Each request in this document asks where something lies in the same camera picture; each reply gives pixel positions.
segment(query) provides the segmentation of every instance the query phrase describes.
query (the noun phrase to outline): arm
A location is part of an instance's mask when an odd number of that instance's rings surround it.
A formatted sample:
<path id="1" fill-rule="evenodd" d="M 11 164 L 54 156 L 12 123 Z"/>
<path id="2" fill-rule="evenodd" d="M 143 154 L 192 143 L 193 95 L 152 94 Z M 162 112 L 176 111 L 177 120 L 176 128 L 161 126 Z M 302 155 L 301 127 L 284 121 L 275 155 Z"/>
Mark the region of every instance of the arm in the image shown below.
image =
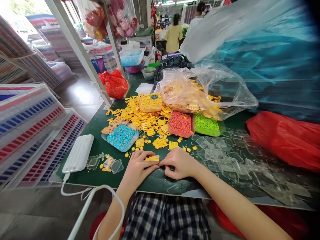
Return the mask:
<path id="1" fill-rule="evenodd" d="M 165 175 L 173 179 L 195 178 L 221 210 L 248 239 L 292 239 L 237 190 L 214 175 L 181 148 L 174 148 L 159 163 L 166 166 Z"/>
<path id="2" fill-rule="evenodd" d="M 150 173 L 159 168 L 157 165 L 159 163 L 158 161 L 143 162 L 148 155 L 154 155 L 154 153 L 151 151 L 136 151 L 131 155 L 126 172 L 124 173 L 119 188 L 116 191 L 117 195 L 123 202 L 125 210 L 127 209 L 129 199 L 134 191 Z M 106 216 L 101 222 L 96 240 L 109 239 L 117 228 L 119 221 L 121 220 L 121 215 L 121 206 L 118 200 L 114 198 Z M 118 231 L 114 239 L 119 239 L 120 232 L 121 230 Z"/>

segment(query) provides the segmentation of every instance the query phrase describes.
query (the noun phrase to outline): checkered fabric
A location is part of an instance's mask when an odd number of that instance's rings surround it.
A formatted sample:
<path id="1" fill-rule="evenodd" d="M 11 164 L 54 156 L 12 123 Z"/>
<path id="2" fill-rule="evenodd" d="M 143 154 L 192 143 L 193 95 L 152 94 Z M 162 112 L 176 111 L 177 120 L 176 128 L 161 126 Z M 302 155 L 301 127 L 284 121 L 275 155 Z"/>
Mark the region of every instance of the checkered fabric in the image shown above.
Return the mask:
<path id="1" fill-rule="evenodd" d="M 210 239 L 201 199 L 136 193 L 121 239 Z"/>

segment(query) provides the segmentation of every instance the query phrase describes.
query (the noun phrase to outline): small container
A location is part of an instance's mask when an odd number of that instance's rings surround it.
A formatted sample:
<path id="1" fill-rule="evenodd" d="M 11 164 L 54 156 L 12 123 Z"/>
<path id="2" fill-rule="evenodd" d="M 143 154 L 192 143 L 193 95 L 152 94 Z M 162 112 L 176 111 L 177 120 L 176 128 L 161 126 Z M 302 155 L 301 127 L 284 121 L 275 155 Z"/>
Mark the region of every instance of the small container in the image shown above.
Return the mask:
<path id="1" fill-rule="evenodd" d="M 143 49 L 129 49 L 129 50 L 122 50 L 119 52 L 120 59 L 122 62 L 122 66 L 129 67 L 129 66 L 138 66 L 140 65 L 144 50 Z"/>
<path id="2" fill-rule="evenodd" d="M 214 118 L 206 118 L 203 115 L 196 114 L 194 121 L 194 129 L 197 133 L 219 137 L 226 131 L 223 121 L 217 121 Z"/>
<path id="3" fill-rule="evenodd" d="M 168 124 L 168 132 L 184 138 L 191 137 L 194 134 L 194 115 L 172 111 Z"/>
<path id="4" fill-rule="evenodd" d="M 144 64 L 146 62 L 144 60 L 141 61 L 141 63 L 138 66 L 130 66 L 130 67 L 124 67 L 128 73 L 139 73 L 144 68 Z"/>
<path id="5" fill-rule="evenodd" d="M 128 151 L 139 137 L 138 129 L 122 119 L 116 119 L 101 132 L 101 137 L 120 152 Z"/>
<path id="6" fill-rule="evenodd" d="M 140 110 L 142 112 L 158 112 L 162 109 L 162 97 L 160 93 L 149 93 L 145 91 L 141 93 Z"/>
<path id="7" fill-rule="evenodd" d="M 153 80 L 155 68 L 144 68 L 142 69 L 142 74 L 145 80 Z"/>

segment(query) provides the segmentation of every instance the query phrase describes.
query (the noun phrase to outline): stacked plastic crate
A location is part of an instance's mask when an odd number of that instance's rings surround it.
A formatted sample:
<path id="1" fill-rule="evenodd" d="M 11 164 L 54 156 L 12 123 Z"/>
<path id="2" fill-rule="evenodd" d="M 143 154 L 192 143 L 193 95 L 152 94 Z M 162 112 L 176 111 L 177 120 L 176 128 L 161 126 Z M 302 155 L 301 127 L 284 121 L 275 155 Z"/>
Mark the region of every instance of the stacked plastic crate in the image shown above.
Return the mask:
<path id="1" fill-rule="evenodd" d="M 45 84 L 0 86 L 0 190 L 50 186 L 86 122 Z"/>

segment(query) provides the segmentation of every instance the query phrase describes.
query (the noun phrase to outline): white pole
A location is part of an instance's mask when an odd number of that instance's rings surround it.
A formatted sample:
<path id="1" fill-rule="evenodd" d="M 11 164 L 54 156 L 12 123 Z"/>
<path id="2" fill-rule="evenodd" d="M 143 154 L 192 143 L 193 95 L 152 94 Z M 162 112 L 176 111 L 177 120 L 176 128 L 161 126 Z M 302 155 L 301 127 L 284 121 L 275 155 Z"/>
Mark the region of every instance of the white pole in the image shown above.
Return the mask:
<path id="1" fill-rule="evenodd" d="M 58 24 L 60 25 L 60 28 L 62 29 L 63 33 L 66 35 L 66 38 L 70 43 L 73 51 L 75 52 L 81 64 L 83 65 L 84 69 L 86 70 L 87 74 L 89 75 L 89 78 L 95 83 L 97 90 L 99 91 L 99 93 L 101 93 L 101 97 L 103 101 L 105 102 L 105 104 L 111 105 L 112 101 L 108 96 L 108 94 L 105 92 L 104 86 L 102 85 L 102 82 L 100 81 L 100 78 L 90 61 L 88 54 L 80 41 L 79 35 L 77 34 L 70 19 L 68 18 L 68 15 L 64 10 L 61 1 L 60 0 L 45 0 L 45 1 L 50 11 L 56 18 Z"/>

